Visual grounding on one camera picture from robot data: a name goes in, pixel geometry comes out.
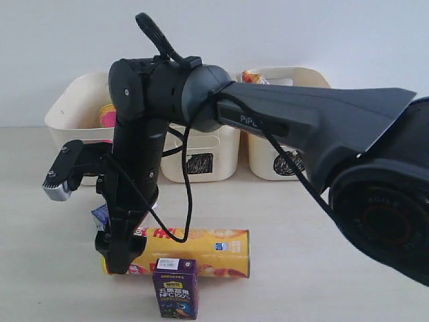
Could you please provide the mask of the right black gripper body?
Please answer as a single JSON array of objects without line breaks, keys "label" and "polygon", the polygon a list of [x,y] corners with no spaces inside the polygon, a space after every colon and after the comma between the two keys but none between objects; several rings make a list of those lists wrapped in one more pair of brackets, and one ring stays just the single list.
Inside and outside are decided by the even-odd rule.
[{"label": "right black gripper body", "polygon": [[145,238],[135,235],[158,199],[158,170],[150,167],[130,174],[112,155],[102,156],[103,174],[96,191],[105,199],[107,223],[96,234],[97,248],[144,248]]}]

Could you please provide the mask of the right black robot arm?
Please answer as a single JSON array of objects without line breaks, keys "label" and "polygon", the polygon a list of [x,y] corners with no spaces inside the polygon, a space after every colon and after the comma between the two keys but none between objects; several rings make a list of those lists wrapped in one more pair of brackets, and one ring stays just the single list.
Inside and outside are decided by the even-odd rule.
[{"label": "right black robot arm", "polygon": [[116,107],[104,156],[109,222],[96,238],[110,272],[142,254],[134,232],[158,197],[168,125],[222,125],[298,150],[300,180],[359,251],[428,284],[428,100],[399,89],[325,89],[233,82],[199,59],[122,59],[109,71]]}]

